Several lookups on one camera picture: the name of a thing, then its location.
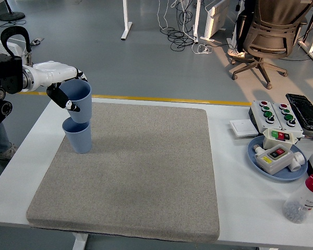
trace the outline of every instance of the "stacked cups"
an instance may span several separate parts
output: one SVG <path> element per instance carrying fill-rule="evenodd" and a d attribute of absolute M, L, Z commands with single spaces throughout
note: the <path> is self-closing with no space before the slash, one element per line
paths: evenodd
<path fill-rule="evenodd" d="M 63 130 L 72 148 L 78 154 L 85 154 L 92 148 L 90 119 L 92 117 L 92 89 L 88 82 L 72 79 L 59 88 L 68 96 L 80 112 L 70 111 L 70 117 L 63 122 Z"/>

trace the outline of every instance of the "yellow floor line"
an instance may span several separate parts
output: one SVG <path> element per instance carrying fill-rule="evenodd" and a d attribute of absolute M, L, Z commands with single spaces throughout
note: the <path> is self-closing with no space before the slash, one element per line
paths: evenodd
<path fill-rule="evenodd" d="M 23 95 L 46 95 L 45 92 L 19 92 Z M 250 106 L 250 102 L 232 102 L 232 101 L 212 101 L 212 100 L 196 100 L 196 99 L 178 99 L 178 98 L 160 98 L 160 97 L 140 97 L 140 96 L 119 96 L 119 95 L 92 95 L 95 98 L 104 99 L 124 99 L 135 101 L 154 101 L 154 102 L 171 102 L 171 103 L 197 103 L 197 104 L 216 104 L 231 106 Z"/>

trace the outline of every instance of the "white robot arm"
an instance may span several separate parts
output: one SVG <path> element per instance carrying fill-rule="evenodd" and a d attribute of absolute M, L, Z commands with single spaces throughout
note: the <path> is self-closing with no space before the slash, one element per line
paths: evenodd
<path fill-rule="evenodd" d="M 15 34 L 21 34 L 27 42 L 27 65 L 22 65 L 21 57 L 15 56 L 7 46 L 7 40 Z M 47 61 L 40 64 L 31 62 L 31 46 L 29 35 L 25 28 L 12 26 L 1 33 L 1 42 L 10 56 L 0 54 L 0 122 L 12 111 L 12 104 L 5 101 L 6 92 L 34 91 L 39 86 L 47 87 L 47 95 L 61 108 L 79 112 L 80 108 L 69 100 L 59 88 L 60 84 L 70 79 L 82 79 L 86 76 L 75 67 L 59 62 Z"/>
<path fill-rule="evenodd" d="M 55 61 L 42 62 L 31 66 L 23 65 L 23 89 L 21 92 L 34 91 L 39 86 L 47 87 L 47 95 L 61 108 L 79 112 L 67 95 L 59 88 L 60 83 L 70 79 L 87 81 L 82 71 Z"/>
<path fill-rule="evenodd" d="M 39 86 L 49 87 L 73 78 L 87 80 L 75 67 L 55 61 L 42 62 L 31 66 L 23 65 L 23 89 L 21 92 L 34 91 Z"/>

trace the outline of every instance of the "office chair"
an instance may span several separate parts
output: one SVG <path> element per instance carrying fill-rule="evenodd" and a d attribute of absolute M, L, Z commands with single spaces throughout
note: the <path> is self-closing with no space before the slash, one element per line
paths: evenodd
<path fill-rule="evenodd" d="M 287 77 L 287 70 L 264 62 L 263 59 L 278 59 L 291 54 L 301 25 L 307 23 L 305 15 L 312 6 L 313 0 L 256 0 L 254 17 L 244 41 L 244 50 L 253 58 L 233 57 L 231 64 L 235 64 L 235 61 L 249 64 L 234 71 L 232 79 L 236 80 L 236 74 L 240 72 L 258 68 L 269 90 L 272 85 L 265 68 L 279 71 Z"/>

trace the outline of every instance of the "plastic bottle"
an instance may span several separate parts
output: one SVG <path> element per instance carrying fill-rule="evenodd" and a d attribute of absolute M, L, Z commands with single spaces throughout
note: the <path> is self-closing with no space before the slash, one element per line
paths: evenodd
<path fill-rule="evenodd" d="M 290 221 L 303 223 L 313 211 L 313 174 L 284 203 L 283 214 Z"/>

